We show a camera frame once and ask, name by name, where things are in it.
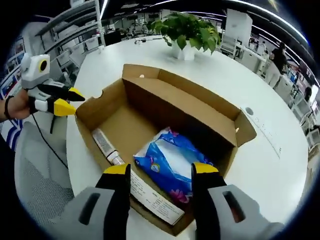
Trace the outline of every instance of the open cardboard box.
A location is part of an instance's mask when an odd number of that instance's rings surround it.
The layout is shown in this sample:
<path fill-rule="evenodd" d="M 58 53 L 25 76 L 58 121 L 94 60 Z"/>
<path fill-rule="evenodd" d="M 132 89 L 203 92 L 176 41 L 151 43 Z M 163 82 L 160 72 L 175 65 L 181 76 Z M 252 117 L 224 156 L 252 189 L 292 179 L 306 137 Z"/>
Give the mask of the open cardboard box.
<path fill-rule="evenodd" d="M 103 131 L 123 161 L 131 163 L 132 171 L 172 203 L 135 165 L 133 158 L 160 130 L 171 127 L 188 137 L 223 176 L 238 147 L 256 136 L 245 114 L 222 97 L 181 76 L 142 65 L 125 64 L 122 78 L 106 87 L 101 97 L 83 103 L 76 116 L 84 142 L 103 171 L 111 165 L 92 137 L 91 132 L 96 128 Z M 152 224 L 173 236 L 194 220 L 190 205 L 172 226 L 135 198 L 131 197 L 130 204 Z"/>

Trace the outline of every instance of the potted plant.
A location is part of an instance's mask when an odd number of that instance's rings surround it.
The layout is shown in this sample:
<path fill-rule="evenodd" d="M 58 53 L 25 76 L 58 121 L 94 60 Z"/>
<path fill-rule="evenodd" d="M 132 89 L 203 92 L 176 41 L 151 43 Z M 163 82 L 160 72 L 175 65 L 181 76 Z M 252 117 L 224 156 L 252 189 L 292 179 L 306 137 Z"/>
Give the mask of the potted plant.
<path fill-rule="evenodd" d="M 150 29 L 162 34 L 166 44 L 172 46 L 174 57 L 180 60 L 193 60 L 195 49 L 210 50 L 212 54 L 221 41 L 211 22 L 188 13 L 171 13 L 164 21 L 154 21 Z"/>

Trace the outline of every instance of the human hand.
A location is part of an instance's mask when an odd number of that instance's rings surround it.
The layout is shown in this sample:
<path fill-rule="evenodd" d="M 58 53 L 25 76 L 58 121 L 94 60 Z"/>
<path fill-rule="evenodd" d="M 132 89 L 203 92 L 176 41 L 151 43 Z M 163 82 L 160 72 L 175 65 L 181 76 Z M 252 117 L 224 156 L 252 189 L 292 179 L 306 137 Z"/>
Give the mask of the human hand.
<path fill-rule="evenodd" d="M 26 90 L 21 89 L 9 100 L 8 113 L 12 119 L 25 119 L 30 116 L 29 96 Z"/>

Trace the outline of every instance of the bracelet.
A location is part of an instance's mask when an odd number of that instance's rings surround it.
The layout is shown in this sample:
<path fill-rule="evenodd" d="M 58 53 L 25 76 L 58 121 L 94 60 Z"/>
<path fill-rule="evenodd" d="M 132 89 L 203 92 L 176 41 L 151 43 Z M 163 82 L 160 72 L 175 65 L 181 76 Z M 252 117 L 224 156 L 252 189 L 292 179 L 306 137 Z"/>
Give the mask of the bracelet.
<path fill-rule="evenodd" d="M 4 115 L 8 120 L 12 119 L 9 112 L 8 112 L 8 103 L 9 103 L 9 99 L 11 99 L 13 97 L 14 96 L 8 96 L 7 99 L 5 100 L 5 103 L 4 103 Z"/>

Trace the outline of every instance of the blue plastic bag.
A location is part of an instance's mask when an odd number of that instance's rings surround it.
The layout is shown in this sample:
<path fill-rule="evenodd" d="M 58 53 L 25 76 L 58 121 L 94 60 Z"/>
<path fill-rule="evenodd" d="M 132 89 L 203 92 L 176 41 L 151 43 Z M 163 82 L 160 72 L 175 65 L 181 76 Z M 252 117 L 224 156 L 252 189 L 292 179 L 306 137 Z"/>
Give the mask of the blue plastic bag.
<path fill-rule="evenodd" d="M 176 202 L 188 203 L 192 197 L 191 164 L 210 164 L 184 136 L 169 127 L 133 156 L 135 163 Z"/>

